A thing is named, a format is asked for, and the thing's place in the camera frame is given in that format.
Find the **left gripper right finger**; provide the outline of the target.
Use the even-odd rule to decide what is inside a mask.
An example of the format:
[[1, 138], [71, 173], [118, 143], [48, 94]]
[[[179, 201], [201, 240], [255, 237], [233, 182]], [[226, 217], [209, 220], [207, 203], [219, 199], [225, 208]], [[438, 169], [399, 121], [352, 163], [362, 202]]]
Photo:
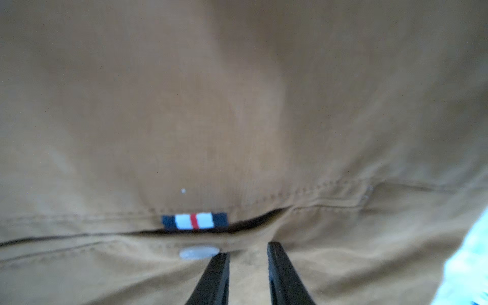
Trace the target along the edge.
[[283, 246], [278, 242], [270, 242], [267, 253], [271, 303], [273, 305], [315, 304]]

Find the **brown long pants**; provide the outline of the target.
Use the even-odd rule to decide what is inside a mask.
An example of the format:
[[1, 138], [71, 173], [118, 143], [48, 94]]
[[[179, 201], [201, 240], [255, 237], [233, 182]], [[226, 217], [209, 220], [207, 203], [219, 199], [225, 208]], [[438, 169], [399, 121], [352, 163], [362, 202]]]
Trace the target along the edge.
[[1, 303], [429, 304], [487, 207], [486, 1], [2, 1]]

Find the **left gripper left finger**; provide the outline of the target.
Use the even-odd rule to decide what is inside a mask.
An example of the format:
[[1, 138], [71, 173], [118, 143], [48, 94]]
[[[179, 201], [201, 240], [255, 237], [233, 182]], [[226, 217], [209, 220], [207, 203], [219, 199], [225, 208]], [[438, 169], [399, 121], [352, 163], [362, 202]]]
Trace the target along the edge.
[[228, 305], [230, 255], [218, 254], [208, 263], [186, 305]]

